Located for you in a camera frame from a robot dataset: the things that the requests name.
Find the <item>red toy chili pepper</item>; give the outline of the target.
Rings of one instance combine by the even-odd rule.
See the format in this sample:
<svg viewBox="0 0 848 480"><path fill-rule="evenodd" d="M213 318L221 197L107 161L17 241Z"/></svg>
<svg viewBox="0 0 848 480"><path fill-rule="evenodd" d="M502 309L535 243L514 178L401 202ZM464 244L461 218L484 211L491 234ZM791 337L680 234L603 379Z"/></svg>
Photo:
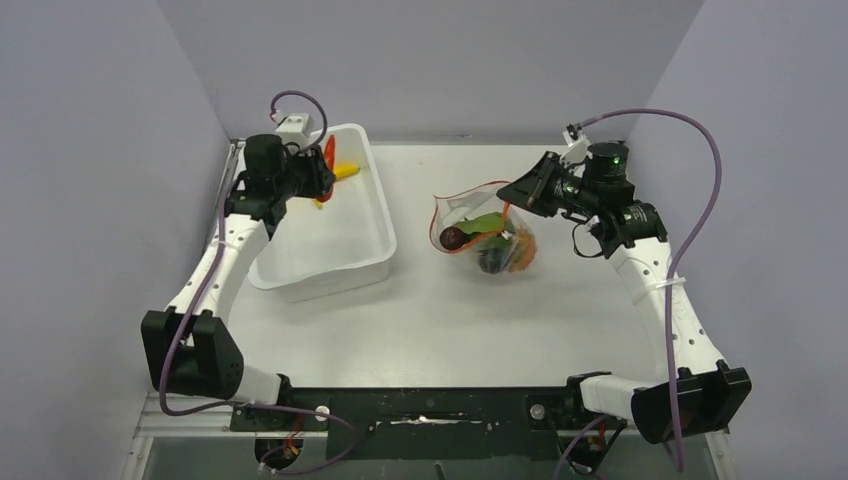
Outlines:
<svg viewBox="0 0 848 480"><path fill-rule="evenodd" d="M330 135L323 147L323 158L326 165L327 170L330 172L330 181L328 185L328 189L324 195L319 196L315 199L316 205L319 209L323 207L323 205L328 202L333 194L333 188L336 182L336 175L334 173L335 167L335 150L336 150L336 139L334 135Z"/></svg>

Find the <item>yellow toy banana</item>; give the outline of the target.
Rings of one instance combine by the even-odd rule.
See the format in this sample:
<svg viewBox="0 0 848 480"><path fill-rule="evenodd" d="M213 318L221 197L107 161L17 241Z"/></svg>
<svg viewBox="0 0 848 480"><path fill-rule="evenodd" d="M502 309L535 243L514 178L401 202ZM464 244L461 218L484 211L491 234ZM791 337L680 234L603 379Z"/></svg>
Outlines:
<svg viewBox="0 0 848 480"><path fill-rule="evenodd" d="M343 163L336 164L333 167L333 173L336 177L336 181L343 180L349 177L352 177L358 174L361 171L361 167L359 165L353 163ZM334 188L331 188L330 192L324 196L321 196L314 200L314 204L318 209L323 209L324 205L332 198L334 192Z"/></svg>

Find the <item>green toy vegetable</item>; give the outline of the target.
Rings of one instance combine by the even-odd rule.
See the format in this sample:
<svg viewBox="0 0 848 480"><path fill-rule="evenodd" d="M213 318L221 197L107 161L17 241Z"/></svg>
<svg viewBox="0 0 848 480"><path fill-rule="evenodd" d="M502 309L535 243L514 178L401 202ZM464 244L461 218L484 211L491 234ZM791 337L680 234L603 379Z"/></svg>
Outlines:
<svg viewBox="0 0 848 480"><path fill-rule="evenodd" d="M468 242L459 250L475 248L477 244L481 244L482 248L509 246L516 233L515 224L502 211L459 220L452 226L459 227L468 235Z"/></svg>

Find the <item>toy pineapple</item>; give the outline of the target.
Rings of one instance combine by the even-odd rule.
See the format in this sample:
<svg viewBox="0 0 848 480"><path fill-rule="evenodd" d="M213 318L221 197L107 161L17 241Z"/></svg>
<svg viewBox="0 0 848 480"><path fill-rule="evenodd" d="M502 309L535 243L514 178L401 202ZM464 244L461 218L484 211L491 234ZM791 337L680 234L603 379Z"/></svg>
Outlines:
<svg viewBox="0 0 848 480"><path fill-rule="evenodd" d="M538 251L535 235L529 228L518 228L514 240L514 249L507 263L507 271L510 273L526 270Z"/></svg>

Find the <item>clear zip top bag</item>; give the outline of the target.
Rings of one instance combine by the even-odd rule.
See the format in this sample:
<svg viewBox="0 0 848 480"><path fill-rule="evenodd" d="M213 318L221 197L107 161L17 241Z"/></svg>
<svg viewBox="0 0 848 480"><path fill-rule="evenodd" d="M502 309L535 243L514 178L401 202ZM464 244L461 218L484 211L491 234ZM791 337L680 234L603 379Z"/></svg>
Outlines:
<svg viewBox="0 0 848 480"><path fill-rule="evenodd" d="M516 207L498 197L504 180L434 198L431 245L463 267L493 276L527 270L538 243Z"/></svg>

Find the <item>white plastic bin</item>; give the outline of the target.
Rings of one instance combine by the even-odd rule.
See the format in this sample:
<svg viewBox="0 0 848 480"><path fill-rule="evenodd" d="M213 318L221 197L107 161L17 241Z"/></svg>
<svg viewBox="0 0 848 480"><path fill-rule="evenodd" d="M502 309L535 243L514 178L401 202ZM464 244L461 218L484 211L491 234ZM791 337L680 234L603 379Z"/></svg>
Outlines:
<svg viewBox="0 0 848 480"><path fill-rule="evenodd" d="M365 129L333 126L338 164L359 172L336 183L329 202L287 202L287 213L248 272L251 285L290 303L386 280L397 238Z"/></svg>

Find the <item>brown round toy fruit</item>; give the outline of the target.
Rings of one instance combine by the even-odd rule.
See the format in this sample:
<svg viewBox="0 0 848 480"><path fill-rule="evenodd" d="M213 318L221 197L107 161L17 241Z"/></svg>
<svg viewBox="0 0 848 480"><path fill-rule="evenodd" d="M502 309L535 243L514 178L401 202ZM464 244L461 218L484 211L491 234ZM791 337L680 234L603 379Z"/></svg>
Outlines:
<svg viewBox="0 0 848 480"><path fill-rule="evenodd" d="M468 242L468 235L459 227L445 228L438 237L439 244L446 251L457 251Z"/></svg>

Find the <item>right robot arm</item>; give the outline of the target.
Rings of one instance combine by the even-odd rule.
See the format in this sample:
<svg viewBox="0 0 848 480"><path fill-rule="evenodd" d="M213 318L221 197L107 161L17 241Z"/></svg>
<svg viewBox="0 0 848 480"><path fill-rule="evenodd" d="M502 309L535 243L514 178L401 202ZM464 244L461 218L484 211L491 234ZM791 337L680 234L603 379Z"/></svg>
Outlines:
<svg viewBox="0 0 848 480"><path fill-rule="evenodd" d="M627 178L628 155L618 142L590 145L576 164L547 152L497 192L528 213L590 223L590 234L626 286L654 352L654 384L609 372L571 378L578 389L563 398L564 417L585 427L601 414L614 416L632 423L651 444L724 430L752 381L745 368L730 366L707 336L684 279L672 270L660 215L635 197Z"/></svg>

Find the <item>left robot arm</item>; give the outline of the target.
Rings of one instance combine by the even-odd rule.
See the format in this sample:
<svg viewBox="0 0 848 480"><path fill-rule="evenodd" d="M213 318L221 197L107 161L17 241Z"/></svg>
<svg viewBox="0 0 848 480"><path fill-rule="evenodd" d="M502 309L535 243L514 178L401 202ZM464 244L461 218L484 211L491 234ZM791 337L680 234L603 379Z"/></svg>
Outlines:
<svg viewBox="0 0 848 480"><path fill-rule="evenodd" d="M241 150L243 168L221 194L212 237L180 292L142 319L151 382L168 415L168 394L212 399L214 405L282 405L283 374L247 364L227 327L254 260L273 239L293 198L331 195L336 177L319 140L259 134Z"/></svg>

